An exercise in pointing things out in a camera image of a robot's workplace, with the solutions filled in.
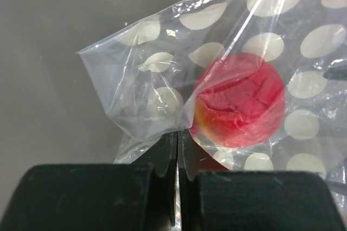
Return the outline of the fake red fruit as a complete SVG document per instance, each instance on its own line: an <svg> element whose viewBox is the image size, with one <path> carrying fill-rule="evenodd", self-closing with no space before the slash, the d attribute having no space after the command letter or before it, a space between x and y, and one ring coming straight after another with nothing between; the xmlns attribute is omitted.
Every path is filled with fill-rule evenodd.
<svg viewBox="0 0 347 231"><path fill-rule="evenodd" d="M268 140L281 126L285 86L276 69L251 53L228 55L198 77L190 133L226 147Z"/></svg>

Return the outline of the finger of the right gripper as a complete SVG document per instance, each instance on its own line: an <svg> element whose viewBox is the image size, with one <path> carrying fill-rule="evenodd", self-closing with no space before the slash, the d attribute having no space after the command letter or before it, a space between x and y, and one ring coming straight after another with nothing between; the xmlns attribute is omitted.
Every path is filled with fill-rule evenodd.
<svg viewBox="0 0 347 231"><path fill-rule="evenodd" d="M324 73L326 79L347 79L347 65L331 67Z"/></svg>

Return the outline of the polka dot zip top bag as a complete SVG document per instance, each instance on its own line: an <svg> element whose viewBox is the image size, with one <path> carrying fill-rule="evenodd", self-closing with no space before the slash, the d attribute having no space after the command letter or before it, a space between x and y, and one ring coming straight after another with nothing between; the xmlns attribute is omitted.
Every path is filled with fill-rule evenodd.
<svg viewBox="0 0 347 231"><path fill-rule="evenodd" d="M182 0L82 49L116 163L183 131L229 170L310 171L346 206L346 0Z"/></svg>

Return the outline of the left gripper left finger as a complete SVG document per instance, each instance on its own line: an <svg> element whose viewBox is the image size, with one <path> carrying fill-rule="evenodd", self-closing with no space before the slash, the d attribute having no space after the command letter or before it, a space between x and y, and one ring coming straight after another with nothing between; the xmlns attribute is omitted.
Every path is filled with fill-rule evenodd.
<svg viewBox="0 0 347 231"><path fill-rule="evenodd" d="M130 164L46 164L21 178L1 230L170 230L178 136Z"/></svg>

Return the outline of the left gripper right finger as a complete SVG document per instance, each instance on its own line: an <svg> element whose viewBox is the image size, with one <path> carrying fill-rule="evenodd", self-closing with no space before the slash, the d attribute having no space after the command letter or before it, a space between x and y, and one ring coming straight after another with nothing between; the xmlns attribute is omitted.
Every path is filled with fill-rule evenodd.
<svg viewBox="0 0 347 231"><path fill-rule="evenodd" d="M346 184L302 171L229 171L178 133L183 230L346 230L332 192Z"/></svg>

